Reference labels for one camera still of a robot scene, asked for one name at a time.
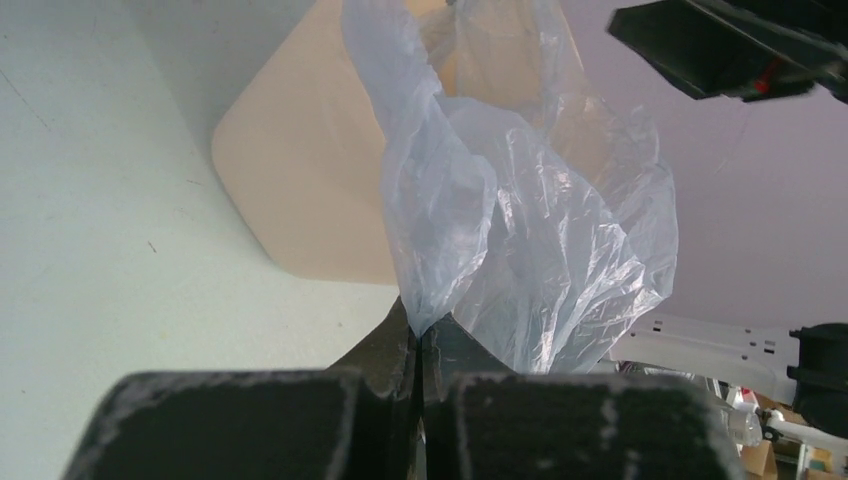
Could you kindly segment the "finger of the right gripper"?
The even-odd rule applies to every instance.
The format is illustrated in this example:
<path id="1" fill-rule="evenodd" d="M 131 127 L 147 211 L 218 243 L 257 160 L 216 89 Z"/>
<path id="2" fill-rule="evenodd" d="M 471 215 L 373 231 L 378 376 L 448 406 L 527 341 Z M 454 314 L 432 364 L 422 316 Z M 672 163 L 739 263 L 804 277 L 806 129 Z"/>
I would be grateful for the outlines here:
<path id="1" fill-rule="evenodd" d="M 695 100 L 829 86 L 826 1 L 656 1 L 615 10 L 607 31 Z"/>

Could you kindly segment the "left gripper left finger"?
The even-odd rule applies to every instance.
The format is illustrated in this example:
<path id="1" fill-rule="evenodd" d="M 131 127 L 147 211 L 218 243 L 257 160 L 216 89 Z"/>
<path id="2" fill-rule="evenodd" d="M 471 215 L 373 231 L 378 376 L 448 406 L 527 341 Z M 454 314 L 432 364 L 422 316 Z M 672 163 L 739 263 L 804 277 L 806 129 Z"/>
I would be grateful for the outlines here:
<path id="1" fill-rule="evenodd" d="M 417 346 L 401 303 L 320 370 L 149 371 L 104 396 L 68 479 L 410 479 Z"/>

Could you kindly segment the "beige trash bin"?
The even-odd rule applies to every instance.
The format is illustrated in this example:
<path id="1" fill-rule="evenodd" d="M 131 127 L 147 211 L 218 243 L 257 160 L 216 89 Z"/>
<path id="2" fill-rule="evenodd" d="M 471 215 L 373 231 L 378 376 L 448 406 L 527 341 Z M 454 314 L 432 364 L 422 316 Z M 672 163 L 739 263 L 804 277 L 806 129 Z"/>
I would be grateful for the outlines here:
<path id="1" fill-rule="evenodd" d="M 424 49 L 417 72 L 444 96 L 533 113 L 542 97 L 541 32 L 565 33 L 560 5 L 409 1 Z M 346 47 L 343 5 L 318 1 L 224 114 L 215 170 L 269 257 L 300 278 L 396 281 L 380 194 L 385 149 L 372 101 Z"/>

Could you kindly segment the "blue plastic trash bag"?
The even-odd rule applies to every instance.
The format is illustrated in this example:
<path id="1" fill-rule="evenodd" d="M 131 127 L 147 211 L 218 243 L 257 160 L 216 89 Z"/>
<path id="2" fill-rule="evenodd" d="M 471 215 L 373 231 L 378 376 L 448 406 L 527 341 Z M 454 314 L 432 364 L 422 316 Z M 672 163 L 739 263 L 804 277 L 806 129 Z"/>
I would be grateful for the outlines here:
<path id="1" fill-rule="evenodd" d="M 556 1 L 422 17 L 347 1 L 386 145 L 386 234 L 411 329 L 451 315 L 522 373 L 586 373 L 668 298 L 675 191 L 653 122 L 616 116 Z"/>

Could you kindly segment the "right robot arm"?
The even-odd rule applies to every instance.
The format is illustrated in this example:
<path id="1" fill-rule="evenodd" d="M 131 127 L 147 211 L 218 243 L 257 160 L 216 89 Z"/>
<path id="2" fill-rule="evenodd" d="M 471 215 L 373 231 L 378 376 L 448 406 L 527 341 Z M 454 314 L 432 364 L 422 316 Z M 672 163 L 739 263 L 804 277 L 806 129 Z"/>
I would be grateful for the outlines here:
<path id="1" fill-rule="evenodd" d="M 779 100 L 817 86 L 847 98 L 843 1 L 655 1 L 615 10 L 607 30 L 695 100 Z M 802 417 L 791 425 L 763 414 L 767 438 L 847 437 L 843 323 L 756 329 L 654 315 L 638 320 L 610 358 L 746 387 Z"/>

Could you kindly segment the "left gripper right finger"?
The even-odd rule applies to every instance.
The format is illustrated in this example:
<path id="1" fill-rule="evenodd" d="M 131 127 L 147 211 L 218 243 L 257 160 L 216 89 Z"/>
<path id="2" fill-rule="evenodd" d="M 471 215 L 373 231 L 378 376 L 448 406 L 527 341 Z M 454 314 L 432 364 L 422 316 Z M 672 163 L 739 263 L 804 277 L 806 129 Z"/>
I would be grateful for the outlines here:
<path id="1" fill-rule="evenodd" d="M 673 376 L 519 374 L 444 317 L 421 339 L 431 479 L 742 479 L 705 390 Z"/>

